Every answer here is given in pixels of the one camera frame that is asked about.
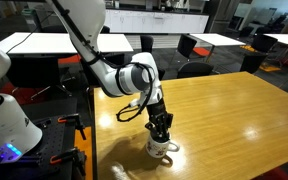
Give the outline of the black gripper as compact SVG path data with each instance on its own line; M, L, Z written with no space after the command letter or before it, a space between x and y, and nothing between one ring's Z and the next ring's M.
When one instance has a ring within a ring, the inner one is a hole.
M164 99L158 103L147 106L149 122L145 124L145 128L150 131L153 138L161 138L163 142L170 139L168 129L171 127L173 115L166 111Z

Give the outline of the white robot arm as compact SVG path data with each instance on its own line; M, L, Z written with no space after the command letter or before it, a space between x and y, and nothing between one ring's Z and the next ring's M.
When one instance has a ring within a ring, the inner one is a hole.
M149 114L146 128L157 142L170 139L172 115L166 111L159 72L154 58L147 52L138 53L126 65L108 62L98 48L98 36L105 21L104 0L45 0L58 15L69 38L87 61L105 94L120 97L139 93L140 98L131 102ZM9 70L9 56L0 49L0 78ZM42 131L25 122L25 113L10 95L0 94L0 134L9 138L15 134L20 138L37 143Z

